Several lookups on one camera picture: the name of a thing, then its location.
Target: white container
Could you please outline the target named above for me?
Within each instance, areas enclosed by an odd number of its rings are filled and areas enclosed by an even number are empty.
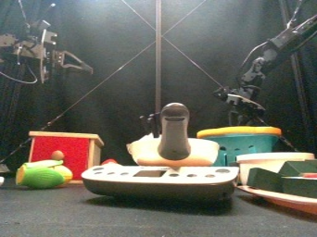
[[[212,166],[217,156],[220,145],[209,140],[189,138],[192,146],[190,155],[181,160],[170,160],[161,157],[158,152],[161,138],[141,139],[127,145],[127,151],[134,161],[141,166],[165,167],[205,167]]]
[[[237,156],[237,162],[241,166],[242,185],[246,185],[250,168],[264,168],[277,173],[281,170],[285,161],[304,161],[307,159],[315,159],[315,154],[301,152],[273,152]]]

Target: yellow rim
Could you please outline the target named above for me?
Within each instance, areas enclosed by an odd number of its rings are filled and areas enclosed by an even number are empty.
[[[281,133],[281,129],[274,127],[237,126],[225,127],[220,129],[201,130],[197,133],[197,138],[205,138],[209,136],[224,136],[228,134],[272,134],[274,136],[280,136]]]

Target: wooden box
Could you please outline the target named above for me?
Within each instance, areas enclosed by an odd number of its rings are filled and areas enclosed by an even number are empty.
[[[31,131],[32,137],[28,162],[51,159],[55,151],[64,154],[63,165],[74,173],[74,181],[82,180],[82,172],[101,164],[105,145],[97,134]]]

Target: dark tabletop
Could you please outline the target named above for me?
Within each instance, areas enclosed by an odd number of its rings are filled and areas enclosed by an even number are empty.
[[[0,187],[0,236],[317,236],[317,216],[236,190],[230,200],[189,203],[118,199],[83,185]]]

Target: black curtain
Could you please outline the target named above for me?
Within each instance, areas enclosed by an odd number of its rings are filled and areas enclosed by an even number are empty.
[[[139,116],[155,112],[157,55],[151,43],[157,1],[24,0],[22,3],[26,20],[19,1],[2,1],[0,33],[24,37],[26,21],[43,17],[51,24],[48,30],[59,35],[58,50],[75,54],[94,68],[94,74],[67,70],[46,83],[35,84],[0,77],[2,156],[19,147],[30,131],[54,121],[47,131],[99,134],[106,142],[102,159],[114,157],[122,164],[134,165],[126,144],[143,137]],[[46,11],[52,3],[56,6]],[[285,3],[292,13],[297,1]],[[161,104],[178,102],[188,106],[192,137],[204,129],[228,126],[230,106],[213,92],[220,84],[237,88],[236,75],[249,52],[285,29],[282,10],[277,0],[162,0],[162,33],[167,32],[165,37],[174,45],[162,39]],[[308,0],[299,21],[315,14],[316,1]],[[299,53],[305,90],[299,89],[288,59],[268,75],[258,96],[268,124],[281,128],[300,151],[313,153],[316,47],[313,39]],[[15,62],[2,65],[7,74],[15,77],[22,74]],[[24,70],[24,80],[32,81]],[[280,143],[276,150],[291,148]],[[28,152],[26,146],[8,158],[12,168],[27,161]]]

